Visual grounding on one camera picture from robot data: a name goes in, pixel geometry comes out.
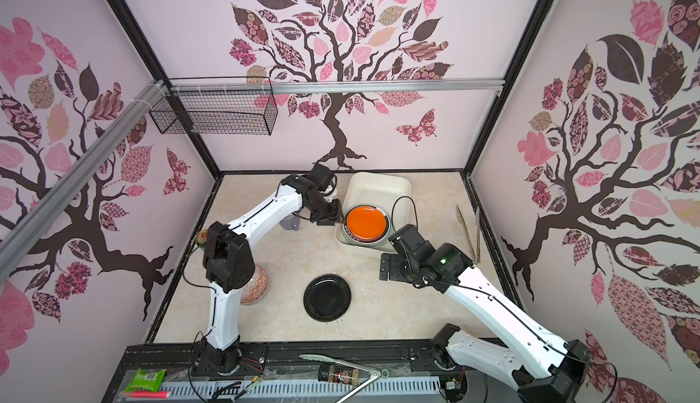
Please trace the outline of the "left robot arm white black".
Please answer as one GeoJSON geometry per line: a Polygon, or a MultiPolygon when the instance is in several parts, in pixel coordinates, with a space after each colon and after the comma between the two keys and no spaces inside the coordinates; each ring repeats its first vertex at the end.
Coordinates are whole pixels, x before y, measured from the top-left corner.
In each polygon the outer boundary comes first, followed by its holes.
{"type": "Polygon", "coordinates": [[[248,213],[208,228],[202,265],[211,296],[203,353],[216,373],[229,375],[240,364],[239,315],[242,290],[256,268],[253,248],[274,226],[303,209],[309,211],[312,224],[340,223],[343,213],[336,186],[335,173],[317,164],[308,173],[288,175],[248,213]]]}

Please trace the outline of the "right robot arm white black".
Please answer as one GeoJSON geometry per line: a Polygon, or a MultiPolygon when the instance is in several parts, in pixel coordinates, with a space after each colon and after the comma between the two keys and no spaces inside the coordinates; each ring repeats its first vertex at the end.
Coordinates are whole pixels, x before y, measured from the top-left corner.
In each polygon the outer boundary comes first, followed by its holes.
{"type": "Polygon", "coordinates": [[[537,323],[490,284],[474,261],[453,244],[434,247],[413,224],[388,237],[380,277],[433,288],[464,306],[499,339],[492,343],[446,324],[431,341],[439,368],[468,367],[497,379],[523,402],[572,402],[592,363],[590,349],[537,323]]]}

